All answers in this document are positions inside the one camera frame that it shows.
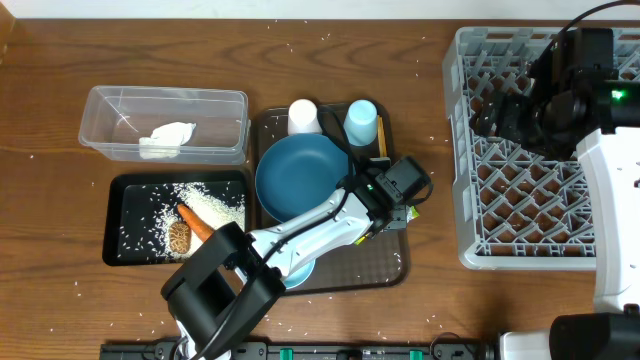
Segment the foil snack wrapper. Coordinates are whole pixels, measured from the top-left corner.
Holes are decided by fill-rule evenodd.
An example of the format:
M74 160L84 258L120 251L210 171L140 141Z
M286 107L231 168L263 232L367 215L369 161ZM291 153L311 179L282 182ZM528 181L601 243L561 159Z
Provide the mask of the foil snack wrapper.
M419 213L417 212L417 210L416 210L416 208L414 206L411 206L409 208L410 208L410 214L408 215L408 220L410 222L410 221L414 220L415 218L417 218L419 216Z

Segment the light blue bowl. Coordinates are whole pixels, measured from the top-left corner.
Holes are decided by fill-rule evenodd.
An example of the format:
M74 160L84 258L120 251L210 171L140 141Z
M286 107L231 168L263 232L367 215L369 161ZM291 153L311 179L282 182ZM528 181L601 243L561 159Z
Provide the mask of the light blue bowl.
M286 289L293 289L303 284L312 274L316 261L313 260L283 280Z

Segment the orange carrot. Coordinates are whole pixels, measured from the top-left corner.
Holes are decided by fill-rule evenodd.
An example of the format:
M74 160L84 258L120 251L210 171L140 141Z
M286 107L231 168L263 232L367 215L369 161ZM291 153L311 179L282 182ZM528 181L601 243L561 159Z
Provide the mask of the orange carrot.
M207 241L213 234L214 229L205 223L193 210L183 204L177 206L180 216L184 219L187 226L202 241Z

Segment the brown food scrap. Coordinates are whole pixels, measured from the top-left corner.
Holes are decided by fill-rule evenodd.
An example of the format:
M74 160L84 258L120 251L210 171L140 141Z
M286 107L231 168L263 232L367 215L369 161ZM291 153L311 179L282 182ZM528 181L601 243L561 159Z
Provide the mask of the brown food scrap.
M187 254L191 247L191 229L184 222L174 222L168 229L169 249L177 254Z

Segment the white paper napkin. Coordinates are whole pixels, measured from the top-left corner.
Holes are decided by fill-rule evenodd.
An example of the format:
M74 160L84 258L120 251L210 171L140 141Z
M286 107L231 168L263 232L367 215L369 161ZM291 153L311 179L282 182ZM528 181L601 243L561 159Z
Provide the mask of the white paper napkin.
M176 157L195 128L195 123L173 122L154 129L150 137L139 139L140 157L145 160Z

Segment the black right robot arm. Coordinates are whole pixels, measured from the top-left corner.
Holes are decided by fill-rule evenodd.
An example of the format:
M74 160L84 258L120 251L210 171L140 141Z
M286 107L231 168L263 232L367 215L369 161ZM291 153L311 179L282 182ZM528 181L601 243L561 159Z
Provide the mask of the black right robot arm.
M549 329L507 332L503 359L636 359L639 356L639 86L582 80L542 97L495 91L471 121L556 160L576 157L591 201L596 243L594 310Z

